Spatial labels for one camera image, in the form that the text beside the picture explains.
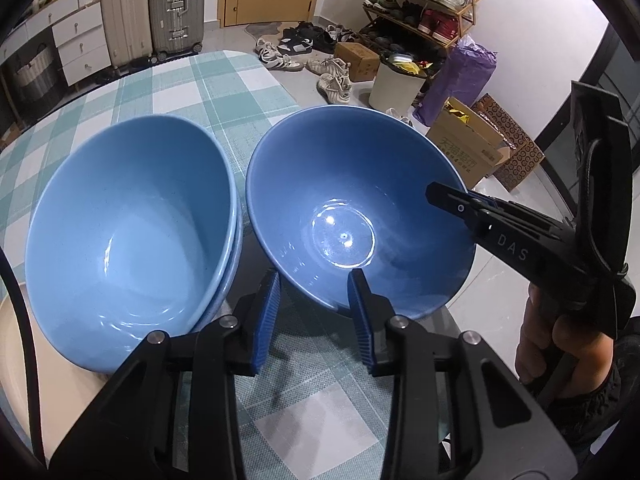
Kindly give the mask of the person's right hand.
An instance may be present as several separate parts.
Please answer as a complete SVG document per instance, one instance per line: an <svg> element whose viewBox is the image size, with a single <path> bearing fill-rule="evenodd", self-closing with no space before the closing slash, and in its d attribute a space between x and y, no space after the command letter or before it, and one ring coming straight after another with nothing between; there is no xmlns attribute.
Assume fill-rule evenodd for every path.
<svg viewBox="0 0 640 480"><path fill-rule="evenodd" d="M529 384L544 374L547 362L542 352L554 344L577 360L561 396L568 398L596 390L612 367L614 341L605 334L578 328L567 316L561 316L553 324L545 321L540 313L541 299L541 289L530 284L515 358L521 382Z"/></svg>

